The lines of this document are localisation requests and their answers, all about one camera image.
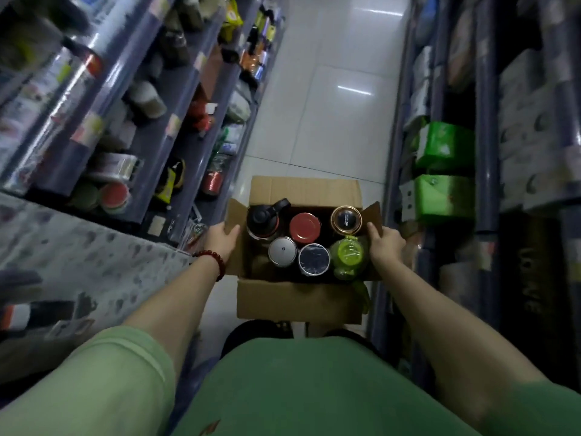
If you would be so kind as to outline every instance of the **store aisle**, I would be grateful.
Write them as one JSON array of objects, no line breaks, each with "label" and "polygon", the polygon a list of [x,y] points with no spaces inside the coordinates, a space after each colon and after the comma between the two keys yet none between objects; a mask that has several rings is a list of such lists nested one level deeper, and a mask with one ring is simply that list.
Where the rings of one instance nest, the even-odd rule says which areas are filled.
[{"label": "store aisle", "polygon": [[[365,206],[382,201],[408,3],[289,0],[237,200],[248,203],[253,175],[279,175],[356,178]],[[202,316],[196,361],[219,355],[241,322],[236,278],[225,277]]]}]

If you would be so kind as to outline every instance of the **green box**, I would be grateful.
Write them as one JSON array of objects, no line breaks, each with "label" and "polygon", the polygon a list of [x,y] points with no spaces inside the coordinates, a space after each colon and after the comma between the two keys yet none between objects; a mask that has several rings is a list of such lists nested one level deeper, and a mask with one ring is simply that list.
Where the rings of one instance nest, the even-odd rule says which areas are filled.
[{"label": "green box", "polygon": [[474,180],[424,174],[414,180],[415,216],[433,225],[449,219],[474,219]]},{"label": "green box", "polygon": [[431,122],[416,136],[415,165],[446,173],[474,166],[474,131],[444,122]]}]

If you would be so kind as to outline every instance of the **green sleeve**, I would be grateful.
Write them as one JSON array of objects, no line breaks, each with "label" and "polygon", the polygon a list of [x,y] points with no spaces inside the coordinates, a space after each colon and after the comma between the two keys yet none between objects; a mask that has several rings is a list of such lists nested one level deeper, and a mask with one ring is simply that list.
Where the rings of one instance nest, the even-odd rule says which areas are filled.
[{"label": "green sleeve", "polygon": [[171,412],[176,374],[147,333],[98,333],[0,411],[2,436],[154,435]]},{"label": "green sleeve", "polygon": [[484,436],[579,434],[581,395],[550,381],[522,384],[484,421]]}]

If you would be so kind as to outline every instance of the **red jar lid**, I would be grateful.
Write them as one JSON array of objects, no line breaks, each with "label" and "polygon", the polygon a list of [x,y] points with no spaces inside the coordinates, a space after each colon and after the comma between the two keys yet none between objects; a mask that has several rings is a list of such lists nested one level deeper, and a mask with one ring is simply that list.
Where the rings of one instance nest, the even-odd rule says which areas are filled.
[{"label": "red jar lid", "polygon": [[290,236],[297,243],[314,243],[321,235],[321,221],[311,213],[297,214],[290,222]]}]

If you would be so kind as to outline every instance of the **forearm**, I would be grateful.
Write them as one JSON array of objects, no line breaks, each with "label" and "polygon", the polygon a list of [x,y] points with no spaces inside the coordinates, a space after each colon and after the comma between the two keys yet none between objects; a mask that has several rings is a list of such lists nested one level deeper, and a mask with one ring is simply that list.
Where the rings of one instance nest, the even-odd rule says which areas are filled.
[{"label": "forearm", "polygon": [[397,306],[426,353],[444,394],[452,402],[472,401],[470,418],[481,418],[515,382],[543,379],[512,344],[403,263],[379,270]]},{"label": "forearm", "polygon": [[201,256],[123,322],[147,332],[164,347],[177,377],[219,273],[213,257]]}]

